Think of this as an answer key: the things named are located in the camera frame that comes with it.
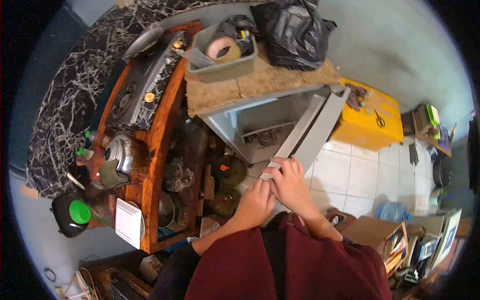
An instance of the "gray plastic tub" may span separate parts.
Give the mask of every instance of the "gray plastic tub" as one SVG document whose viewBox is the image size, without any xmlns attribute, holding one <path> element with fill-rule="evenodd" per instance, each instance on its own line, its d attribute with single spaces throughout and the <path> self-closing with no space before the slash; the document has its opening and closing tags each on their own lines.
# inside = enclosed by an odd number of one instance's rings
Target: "gray plastic tub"
<svg viewBox="0 0 480 300">
<path fill-rule="evenodd" d="M 210 26 L 195 34 L 193 37 L 192 48 L 198 47 L 201 52 L 204 52 L 217 28 L 218 24 Z M 242 57 L 236 61 L 217 64 L 201 69 L 198 69 L 191 62 L 188 62 L 187 70 L 189 73 L 197 75 L 198 78 L 206 84 L 248 75 L 253 72 L 255 57 L 258 55 L 257 42 L 255 41 L 253 34 L 252 44 L 253 53 L 249 56 Z"/>
</svg>

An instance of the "green bottle cap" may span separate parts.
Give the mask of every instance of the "green bottle cap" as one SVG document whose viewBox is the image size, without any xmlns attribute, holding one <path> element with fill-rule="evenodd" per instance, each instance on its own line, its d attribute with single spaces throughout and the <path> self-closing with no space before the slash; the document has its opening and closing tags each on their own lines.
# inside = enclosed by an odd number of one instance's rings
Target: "green bottle cap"
<svg viewBox="0 0 480 300">
<path fill-rule="evenodd" d="M 90 221 L 90 208 L 80 200 L 73 200 L 69 207 L 70 217 L 75 223 L 85 224 Z"/>
</svg>

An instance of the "person's left hand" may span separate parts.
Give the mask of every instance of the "person's left hand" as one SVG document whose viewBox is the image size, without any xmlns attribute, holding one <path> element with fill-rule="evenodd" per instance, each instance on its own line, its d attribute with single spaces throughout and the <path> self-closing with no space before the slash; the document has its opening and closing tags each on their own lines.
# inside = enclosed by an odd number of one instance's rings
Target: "person's left hand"
<svg viewBox="0 0 480 300">
<path fill-rule="evenodd" d="M 273 211 L 275 196 L 270 195 L 270 182 L 258 179 L 240 199 L 237 211 L 228 222 L 236 231 L 260 226 Z"/>
</svg>

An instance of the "gray wall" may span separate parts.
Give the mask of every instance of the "gray wall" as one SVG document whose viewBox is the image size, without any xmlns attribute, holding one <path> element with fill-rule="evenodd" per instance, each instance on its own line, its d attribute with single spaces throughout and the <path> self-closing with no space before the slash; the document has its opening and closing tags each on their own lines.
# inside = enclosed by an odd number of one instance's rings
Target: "gray wall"
<svg viewBox="0 0 480 300">
<path fill-rule="evenodd" d="M 115 0 L 67 0 L 66 3 L 90 27 L 115 5 Z"/>
<path fill-rule="evenodd" d="M 403 112 L 434 105 L 457 138 L 468 133 L 470 84 L 450 37 L 419 0 L 319 0 L 338 28 L 327 57 L 340 74 L 396 99 Z"/>
<path fill-rule="evenodd" d="M 25 178 L 9 173 L 13 209 L 22 239 L 28 253 L 47 286 L 68 287 L 78 262 L 101 259 L 135 250 L 129 243 L 115 234 L 112 228 L 86 230 L 74 239 L 58 233 L 59 227 L 50 212 L 52 201 L 47 198 L 30 198 L 20 192 Z M 44 276 L 43 270 L 51 268 L 57 275 L 56 283 Z M 75 287 L 67 295 L 78 293 Z"/>
</svg>

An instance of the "brass knob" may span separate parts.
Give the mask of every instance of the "brass knob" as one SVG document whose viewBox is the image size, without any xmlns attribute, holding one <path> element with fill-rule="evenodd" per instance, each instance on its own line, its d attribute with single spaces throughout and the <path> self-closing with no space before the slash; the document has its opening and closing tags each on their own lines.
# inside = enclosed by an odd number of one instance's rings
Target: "brass knob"
<svg viewBox="0 0 480 300">
<path fill-rule="evenodd" d="M 153 93 L 146 93 L 144 96 L 144 100 L 148 103 L 153 102 L 154 99 L 155 99 L 155 94 Z"/>
<path fill-rule="evenodd" d="M 179 49 L 180 47 L 183 46 L 183 43 L 181 41 L 175 41 L 173 42 L 173 47 Z"/>
</svg>

